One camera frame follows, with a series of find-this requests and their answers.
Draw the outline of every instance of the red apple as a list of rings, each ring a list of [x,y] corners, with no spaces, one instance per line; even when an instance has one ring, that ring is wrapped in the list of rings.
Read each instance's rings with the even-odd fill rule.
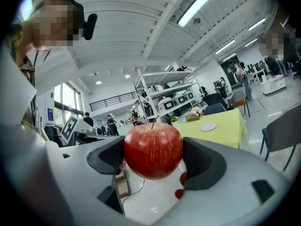
[[[156,122],[133,127],[124,140],[124,155],[137,175],[151,180],[170,175],[183,157],[183,139],[179,131]]]

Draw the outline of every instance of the metal shelving unit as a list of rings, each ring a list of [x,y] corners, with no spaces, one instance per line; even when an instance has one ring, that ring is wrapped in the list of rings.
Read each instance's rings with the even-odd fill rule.
[[[191,76],[194,76],[194,78],[196,79],[196,82],[194,82],[194,83],[184,83],[183,82],[184,78],[186,78],[186,77],[190,78]],[[160,90],[160,91],[156,91],[156,92],[149,92],[148,88],[147,88],[152,85],[160,85],[160,84],[170,83],[170,82],[174,82],[174,81],[182,81],[183,85],[175,86],[170,89]],[[165,110],[165,111],[159,113],[153,103],[153,99],[158,99],[161,97],[168,97],[168,95],[186,90],[194,84],[198,84],[199,88],[201,89],[201,85],[193,71],[158,72],[158,73],[142,74],[141,70],[138,69],[138,77],[136,79],[136,82],[134,83],[134,88],[135,88],[135,92],[138,97],[138,101],[141,106],[142,106],[143,102],[150,104],[150,106],[154,112],[154,115],[148,117],[148,116],[146,116],[145,111],[143,110],[143,114],[144,114],[144,117],[146,118],[147,122],[149,122],[149,119],[156,118],[157,116],[161,117],[168,113],[171,113],[172,111],[174,111],[188,103],[190,103],[192,105],[192,101],[195,100],[196,97],[191,98],[190,100],[187,100],[187,101],[181,103],[180,105],[177,105],[169,110]],[[143,88],[143,90],[146,92],[146,95],[147,95],[146,98],[142,97],[141,95],[139,95],[137,93],[138,88],[139,89]]]

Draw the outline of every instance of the black gripper pad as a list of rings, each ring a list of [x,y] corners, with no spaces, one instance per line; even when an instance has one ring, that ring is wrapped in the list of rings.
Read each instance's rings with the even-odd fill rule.
[[[183,138],[183,145],[183,160],[187,169],[185,190],[208,189],[222,178],[227,165],[221,154],[189,137]]]
[[[87,156],[88,164],[99,173],[116,175],[124,158],[123,145],[124,137],[120,137],[91,151]]]

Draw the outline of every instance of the gray robot arm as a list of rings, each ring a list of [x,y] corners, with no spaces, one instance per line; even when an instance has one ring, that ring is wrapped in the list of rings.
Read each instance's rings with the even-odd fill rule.
[[[52,225],[140,225],[124,217],[115,173],[123,137],[59,148],[22,126],[4,127],[1,159],[21,199]],[[158,226],[258,224],[279,204],[288,182],[259,157],[216,143],[184,138],[185,193]],[[262,204],[252,182],[275,193]]]

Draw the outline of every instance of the white plate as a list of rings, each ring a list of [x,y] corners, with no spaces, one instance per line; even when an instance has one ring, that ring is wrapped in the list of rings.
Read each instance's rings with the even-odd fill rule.
[[[209,124],[202,126],[202,131],[210,131],[210,130],[213,130],[215,127],[216,127],[215,123],[209,123]]]

